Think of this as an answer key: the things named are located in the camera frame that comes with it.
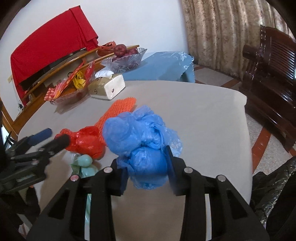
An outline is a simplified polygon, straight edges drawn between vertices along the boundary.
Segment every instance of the red fabric cover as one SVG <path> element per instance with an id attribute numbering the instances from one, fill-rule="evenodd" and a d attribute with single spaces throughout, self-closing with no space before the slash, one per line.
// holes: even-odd
<path id="1" fill-rule="evenodd" d="M 19 83 L 79 49 L 95 49 L 98 47 L 97 38 L 80 6 L 70 8 L 34 31 L 10 57 L 13 81 L 19 97 L 25 95 Z"/>

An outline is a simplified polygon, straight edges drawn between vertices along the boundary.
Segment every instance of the box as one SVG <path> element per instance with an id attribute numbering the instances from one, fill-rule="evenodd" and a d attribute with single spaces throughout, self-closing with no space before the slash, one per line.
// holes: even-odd
<path id="1" fill-rule="evenodd" d="M 94 80 L 88 88 L 91 97 L 111 100 L 117 96 L 125 86 L 123 76 L 121 74 L 114 74 L 111 79 L 102 77 Z"/>

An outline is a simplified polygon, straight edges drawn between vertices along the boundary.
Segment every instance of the beige tablecloth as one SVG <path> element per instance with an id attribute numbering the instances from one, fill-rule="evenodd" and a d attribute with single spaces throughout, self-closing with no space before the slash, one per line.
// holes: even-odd
<path id="1" fill-rule="evenodd" d="M 184 144 L 180 157 L 187 166 L 210 177 L 225 175 L 250 201 L 252 161 L 244 112 L 246 97 L 231 89 L 171 81 L 127 81 L 126 88 L 111 101 L 85 97 L 64 110 L 45 103 L 23 127 L 19 138 L 45 128 L 51 128 L 54 137 L 62 128 L 77 131 L 91 126 L 115 100 L 129 96 L 137 98 L 137 106 L 148 105 L 167 127 L 178 132 Z M 41 209 L 69 178 L 72 157 L 64 150 L 52 158 L 46 168 L 48 178 L 35 185 Z M 109 166 L 114 158 L 116 155 L 107 149 L 96 165 Z M 129 181 L 123 196 L 112 197 L 117 240 L 179 240 L 184 201 L 185 197 L 172 194 L 168 184 L 146 191 L 135 189 Z"/>

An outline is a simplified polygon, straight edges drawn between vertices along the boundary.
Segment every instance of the metal screw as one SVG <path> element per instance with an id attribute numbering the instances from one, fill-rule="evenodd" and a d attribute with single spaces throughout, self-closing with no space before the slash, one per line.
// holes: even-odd
<path id="1" fill-rule="evenodd" d="M 184 168 L 184 172 L 185 173 L 192 173 L 193 172 L 193 169 L 191 167 L 185 167 Z"/>
<path id="2" fill-rule="evenodd" d="M 36 159 L 33 159 L 33 161 L 31 162 L 32 165 L 37 165 L 38 163 L 39 163 L 39 161 Z"/>
<path id="3" fill-rule="evenodd" d="M 104 173 L 111 173 L 113 171 L 112 167 L 105 167 Z"/>
<path id="4" fill-rule="evenodd" d="M 218 178 L 218 180 L 220 182 L 225 182 L 226 181 L 226 177 L 224 175 L 219 175 L 217 178 Z"/>
<path id="5" fill-rule="evenodd" d="M 72 182 L 76 182 L 77 180 L 79 179 L 79 176 L 78 175 L 72 175 L 71 177 L 70 177 L 70 180 L 72 181 Z"/>

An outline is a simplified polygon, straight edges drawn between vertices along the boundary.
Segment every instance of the curtain fold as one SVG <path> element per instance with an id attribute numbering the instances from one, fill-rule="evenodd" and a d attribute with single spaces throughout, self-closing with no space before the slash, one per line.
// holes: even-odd
<path id="1" fill-rule="evenodd" d="M 189 54 L 199 65 L 242 78 L 245 44 L 259 47 L 260 25 L 293 37 L 280 14 L 265 0 L 181 0 Z"/>

